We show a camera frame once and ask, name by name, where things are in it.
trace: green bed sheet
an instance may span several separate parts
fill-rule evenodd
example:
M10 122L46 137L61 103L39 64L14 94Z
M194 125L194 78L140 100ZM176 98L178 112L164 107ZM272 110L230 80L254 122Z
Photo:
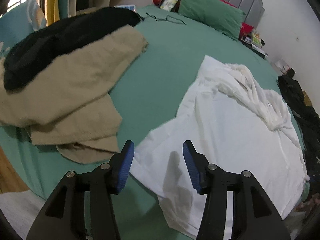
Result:
M151 129L175 117L205 55L224 63L244 64L262 88L280 92L277 74L270 64L241 42L154 6L140 8L137 12L142 17L146 17L147 12L162 19L172 15L186 25L148 17L136 26L149 46L110 93L123 118L118 133L120 148L128 139L137 145ZM293 117L292 122L302 145ZM99 165L74 163L62 157L54 146L33 146L26 131L16 127L0 127L0 145L25 183L44 199L67 171L83 173ZM167 226L156 195L134 178L129 176L125 189L112 200L122 240L189 239Z

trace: blue gripper pad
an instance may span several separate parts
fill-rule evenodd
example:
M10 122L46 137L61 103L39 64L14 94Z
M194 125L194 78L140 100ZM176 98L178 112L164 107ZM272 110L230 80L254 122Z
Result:
M200 173L198 169L196 168L195 162L193 160L193 157L190 153L190 149L187 145L187 142L183 143L183 157L184 161L186 162L189 176L191 179L191 183L193 188L197 191L197 193L200 193L201 186L200 186Z
M203 154L196 152L196 149L193 147L190 140L183 143L183 157L188 168L193 188L200 195L207 194L206 189L208 187L208 182L205 170L209 164L207 158Z
M119 194L124 189L127 181L129 170L134 156L134 143L126 141L122 150L118 154L114 154L109 164L112 168L111 186L113 194Z
M124 160L122 161L122 165L118 173L118 185L117 185L118 192L124 189L125 183L127 182L133 156L134 156L134 143L130 141L130 145L125 153Z

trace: black clothing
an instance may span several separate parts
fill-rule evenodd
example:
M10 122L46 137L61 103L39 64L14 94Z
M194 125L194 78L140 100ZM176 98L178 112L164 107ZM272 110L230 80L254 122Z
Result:
M4 61L4 88L21 88L55 57L97 41L125 25L134 27L139 22L139 15L131 10L105 7L91 14L61 19L31 33L10 50Z
M320 119L312 106L304 103L303 91L298 81L283 75L278 77L281 95L291 108L303 136L304 158L310 176L310 198L320 192Z

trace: beige blanket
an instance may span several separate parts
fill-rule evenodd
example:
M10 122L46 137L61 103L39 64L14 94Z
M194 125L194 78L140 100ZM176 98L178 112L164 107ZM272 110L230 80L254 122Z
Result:
M65 157L91 163L118 152L121 116L108 91L148 45L127 25L55 58L23 89L4 89L0 62L0 123L28 127L34 145L57 145Z

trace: white sheet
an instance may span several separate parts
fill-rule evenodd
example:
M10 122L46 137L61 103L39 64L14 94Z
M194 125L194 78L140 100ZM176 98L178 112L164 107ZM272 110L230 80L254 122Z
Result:
M251 171L282 218L298 202L308 179L281 96L263 90L246 66L205 56L176 118L148 134L136 148L130 169L158 195L168 225L194 239L206 196L192 187L182 155L185 140L225 171ZM228 193L224 239L231 237L231 196Z
M0 194L0 208L12 228L23 240L26 240L44 202L31 190Z

